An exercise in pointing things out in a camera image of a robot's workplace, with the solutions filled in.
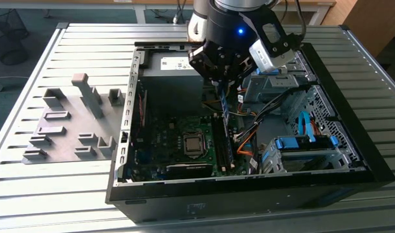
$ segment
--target black cable cord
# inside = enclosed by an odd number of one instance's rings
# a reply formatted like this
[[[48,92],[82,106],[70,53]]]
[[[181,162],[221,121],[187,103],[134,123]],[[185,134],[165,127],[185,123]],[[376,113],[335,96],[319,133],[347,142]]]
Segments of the black cable cord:
[[[259,124],[263,122],[263,117],[271,113],[275,109],[277,109],[281,106],[281,103],[284,102],[285,98],[295,92],[308,90],[311,88],[311,85],[300,85],[299,87],[293,87],[288,89],[285,92],[283,92],[277,97],[275,97],[261,108],[259,113],[256,114],[251,126],[239,134],[236,139],[243,138],[248,133],[251,133],[253,130],[256,130]]]
[[[283,17],[281,17],[281,20],[280,20],[280,23],[283,23],[283,20],[287,16],[287,11],[288,11],[288,0],[285,0],[285,10],[284,10],[284,14],[283,14]]]
[[[307,33],[307,25],[305,25],[305,20],[304,20],[304,17],[303,17],[303,12],[301,12],[300,0],[295,0],[295,7],[296,7],[296,13],[299,15],[300,22],[301,22],[300,41],[303,41],[303,39],[305,37],[305,33]]]
[[[158,15],[158,13],[153,10],[150,10],[153,12],[153,14],[156,15],[154,18],[161,18],[161,15]]]
[[[180,9],[180,17],[181,17],[181,21],[183,21],[183,23],[185,23],[185,21],[184,21],[184,17],[183,17],[184,4],[185,4],[185,0],[183,1],[183,5],[181,5],[181,9]]]

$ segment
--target blue drive bracket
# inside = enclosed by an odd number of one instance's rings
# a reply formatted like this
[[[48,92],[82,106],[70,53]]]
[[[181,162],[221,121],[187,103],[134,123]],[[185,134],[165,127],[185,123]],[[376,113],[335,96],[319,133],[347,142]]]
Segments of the blue drive bracket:
[[[300,115],[299,115],[299,135],[304,134],[303,120],[305,122],[305,134],[309,138],[309,142],[315,142],[313,130],[312,130],[311,122],[309,122],[309,115],[305,111],[301,111]]]
[[[333,147],[337,147],[339,146],[339,140],[337,140],[337,138],[333,135],[329,137],[329,141],[331,141]]]
[[[260,71],[259,68],[256,68],[256,74],[257,75],[279,75],[280,74],[280,70],[279,69],[275,69],[273,71],[268,72],[268,73],[264,73]]]

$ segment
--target label sticker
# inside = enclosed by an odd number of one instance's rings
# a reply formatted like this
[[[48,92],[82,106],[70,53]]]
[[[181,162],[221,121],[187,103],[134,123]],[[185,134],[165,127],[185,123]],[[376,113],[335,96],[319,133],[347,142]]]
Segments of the label sticker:
[[[237,102],[243,103],[243,95],[237,95]]]
[[[162,57],[160,70],[193,69],[188,57]]]
[[[251,158],[251,160],[249,160],[249,164],[252,165],[253,169],[257,168],[257,162],[255,161],[253,158]]]

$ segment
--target slotted metal worktable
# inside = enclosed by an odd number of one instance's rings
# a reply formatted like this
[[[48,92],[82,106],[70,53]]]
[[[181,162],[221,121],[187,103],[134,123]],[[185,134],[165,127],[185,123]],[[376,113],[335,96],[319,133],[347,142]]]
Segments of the slotted metal worktable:
[[[299,32],[300,28],[285,30]],[[185,40],[181,25],[69,24],[66,29],[54,31],[0,133],[0,230],[393,233],[395,183],[323,209],[136,226],[114,206],[104,203],[109,161],[21,164],[24,146],[45,106],[45,89],[72,86],[72,74],[84,72],[88,84],[100,93],[108,93],[110,88],[125,92],[133,42],[179,40]],[[308,27],[305,42],[313,44],[395,172],[395,84],[349,31]]]

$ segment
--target wire bundle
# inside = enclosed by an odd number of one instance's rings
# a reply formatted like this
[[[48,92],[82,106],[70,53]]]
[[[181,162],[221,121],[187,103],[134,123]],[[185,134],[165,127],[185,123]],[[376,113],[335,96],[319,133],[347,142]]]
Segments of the wire bundle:
[[[237,154],[253,155],[252,153],[249,153],[248,151],[243,151],[241,149],[243,149],[247,141],[251,140],[251,138],[256,135],[256,130],[257,130],[257,127],[259,127],[260,123],[263,122],[264,116],[268,115],[268,113],[271,113],[275,109],[277,109],[280,107],[280,105],[284,102],[285,98],[292,93],[295,93],[297,91],[308,90],[309,87],[311,87],[309,85],[301,85],[299,87],[288,89],[284,93],[281,93],[277,97],[275,97],[264,105],[260,112],[255,115],[251,126],[240,134],[236,135],[236,140],[240,140],[247,134],[249,134],[248,137],[244,139],[241,145],[237,148],[237,151],[236,151]]]

